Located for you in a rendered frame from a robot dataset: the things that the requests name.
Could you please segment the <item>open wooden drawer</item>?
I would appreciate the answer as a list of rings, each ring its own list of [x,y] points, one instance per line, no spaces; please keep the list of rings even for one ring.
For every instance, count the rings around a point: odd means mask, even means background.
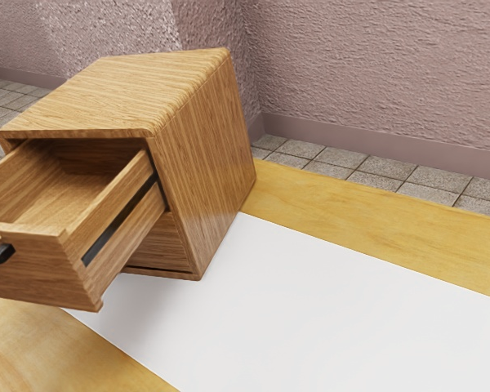
[[[24,142],[0,161],[0,297],[99,310],[165,208],[140,140]]]

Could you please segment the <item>white mat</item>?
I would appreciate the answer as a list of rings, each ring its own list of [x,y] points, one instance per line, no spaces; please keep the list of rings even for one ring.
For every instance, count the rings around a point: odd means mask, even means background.
[[[239,214],[200,281],[73,316],[181,392],[490,392],[490,297]]]

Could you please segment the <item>wooden drawer cabinet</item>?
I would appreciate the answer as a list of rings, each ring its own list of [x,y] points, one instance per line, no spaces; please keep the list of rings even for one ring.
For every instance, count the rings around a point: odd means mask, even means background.
[[[256,179],[229,51],[102,57],[0,128],[27,139],[142,139],[169,210],[127,274],[199,280]]]

